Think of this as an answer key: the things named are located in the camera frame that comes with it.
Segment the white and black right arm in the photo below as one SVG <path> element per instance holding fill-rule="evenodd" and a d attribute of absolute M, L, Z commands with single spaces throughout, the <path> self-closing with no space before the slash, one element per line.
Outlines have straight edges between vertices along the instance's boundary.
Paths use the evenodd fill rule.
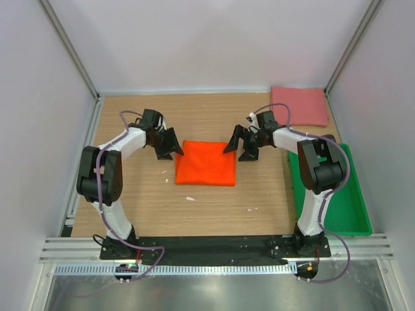
<path fill-rule="evenodd" d="M 303 209 L 292 234 L 293 251 L 306 257 L 324 238 L 324 218 L 329 202 L 348 181 L 350 162 L 343 149 L 331 135 L 309 135 L 288 126 L 237 125 L 225 147 L 225 154 L 238 149 L 243 140 L 239 161 L 256 161 L 259 149 L 273 146 L 298 156 L 300 179 L 305 187 Z"/>

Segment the orange t shirt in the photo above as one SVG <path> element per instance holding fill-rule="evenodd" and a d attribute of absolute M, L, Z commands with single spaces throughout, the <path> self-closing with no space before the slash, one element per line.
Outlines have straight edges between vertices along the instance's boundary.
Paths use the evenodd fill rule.
<path fill-rule="evenodd" d="M 223 142 L 189 141 L 176 156 L 175 182 L 178 185 L 233 187 L 236 184 L 236 155 L 224 153 Z"/>

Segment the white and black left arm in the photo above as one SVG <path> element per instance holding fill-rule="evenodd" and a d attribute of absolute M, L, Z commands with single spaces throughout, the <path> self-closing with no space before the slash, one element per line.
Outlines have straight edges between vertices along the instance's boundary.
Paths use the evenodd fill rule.
<path fill-rule="evenodd" d="M 115 252 L 131 259 L 137 252 L 133 225 L 121 203 L 123 162 L 135 151 L 153 147 L 158 159 L 171 160 L 174 152 L 184 155 L 174 128 L 130 127 L 111 141 L 82 150 L 77 176 L 77 192 L 94 206 L 106 228 L 108 238 L 118 240 Z"/>

